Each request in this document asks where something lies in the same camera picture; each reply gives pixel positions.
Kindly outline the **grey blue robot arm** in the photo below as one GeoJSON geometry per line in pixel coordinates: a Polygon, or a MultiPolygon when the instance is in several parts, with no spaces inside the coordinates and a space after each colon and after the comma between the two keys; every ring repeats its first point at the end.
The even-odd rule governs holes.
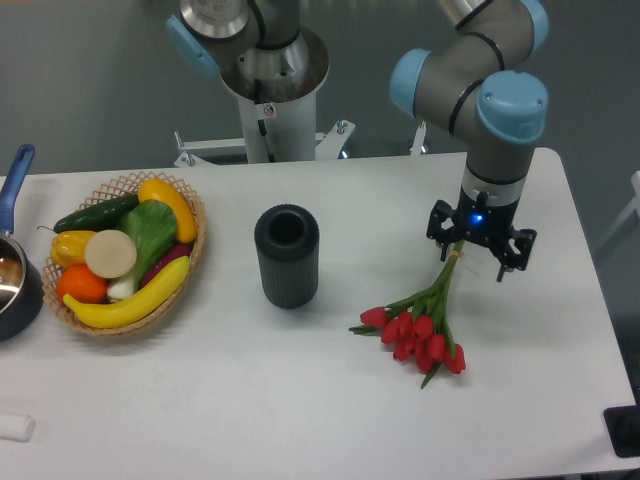
{"type": "MultiPolygon", "coordinates": [[[[456,206],[437,202],[427,235],[442,249],[483,246],[502,271],[526,268],[536,234],[513,218],[544,131],[548,93],[518,66],[545,41],[537,1],[445,1],[458,38],[445,51],[414,49],[391,74],[392,102],[468,146],[456,206]]],[[[219,77],[236,97],[252,163],[313,160],[316,94],[329,70],[323,41],[296,1],[184,1],[166,31],[184,61],[219,77]]]]}

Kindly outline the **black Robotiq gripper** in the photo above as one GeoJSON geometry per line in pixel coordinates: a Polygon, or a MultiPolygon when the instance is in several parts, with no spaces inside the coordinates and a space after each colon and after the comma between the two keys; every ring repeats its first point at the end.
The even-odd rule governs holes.
{"type": "Polygon", "coordinates": [[[454,210],[444,200],[438,200],[431,210],[426,236],[440,248],[440,260],[447,258],[451,244],[459,240],[486,247],[500,262],[497,282],[508,272],[527,268],[537,231],[515,229],[513,219],[519,201],[507,205],[480,205],[464,191],[460,192],[454,210]]]}

